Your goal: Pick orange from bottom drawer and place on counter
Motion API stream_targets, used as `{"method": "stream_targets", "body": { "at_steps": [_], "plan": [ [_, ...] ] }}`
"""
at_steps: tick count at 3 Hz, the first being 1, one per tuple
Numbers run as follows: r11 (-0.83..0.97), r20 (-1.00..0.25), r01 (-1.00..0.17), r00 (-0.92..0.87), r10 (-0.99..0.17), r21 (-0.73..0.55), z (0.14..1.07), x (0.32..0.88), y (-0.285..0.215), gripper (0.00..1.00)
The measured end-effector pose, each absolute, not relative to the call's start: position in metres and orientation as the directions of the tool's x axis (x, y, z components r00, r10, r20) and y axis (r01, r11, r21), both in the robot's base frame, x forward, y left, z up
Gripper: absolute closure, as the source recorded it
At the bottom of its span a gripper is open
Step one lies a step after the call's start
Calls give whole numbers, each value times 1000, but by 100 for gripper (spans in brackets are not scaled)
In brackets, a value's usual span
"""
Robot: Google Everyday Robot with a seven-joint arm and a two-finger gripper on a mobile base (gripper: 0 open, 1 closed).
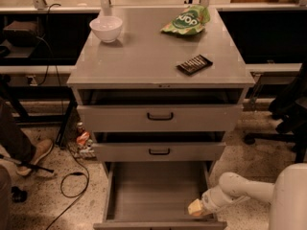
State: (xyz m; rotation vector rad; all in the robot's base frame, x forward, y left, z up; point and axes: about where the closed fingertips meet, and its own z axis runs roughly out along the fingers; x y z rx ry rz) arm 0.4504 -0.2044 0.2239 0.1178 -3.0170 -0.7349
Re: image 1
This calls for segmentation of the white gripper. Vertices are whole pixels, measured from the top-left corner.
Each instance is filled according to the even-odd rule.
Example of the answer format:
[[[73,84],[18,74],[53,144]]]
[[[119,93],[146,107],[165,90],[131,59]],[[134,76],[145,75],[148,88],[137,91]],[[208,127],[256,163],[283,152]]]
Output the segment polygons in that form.
[[[235,196],[226,193],[220,186],[208,189],[201,196],[201,199],[195,199],[188,206],[190,216],[200,217],[221,211],[225,206],[234,202]]]

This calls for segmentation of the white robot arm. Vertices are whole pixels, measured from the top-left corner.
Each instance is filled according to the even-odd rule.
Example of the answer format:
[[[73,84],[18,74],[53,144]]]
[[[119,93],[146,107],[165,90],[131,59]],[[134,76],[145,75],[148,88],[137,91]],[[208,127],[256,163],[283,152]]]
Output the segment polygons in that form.
[[[188,206],[188,213],[206,216],[250,198],[270,204],[269,230],[307,230],[307,164],[288,166],[274,183],[224,172],[215,187]]]

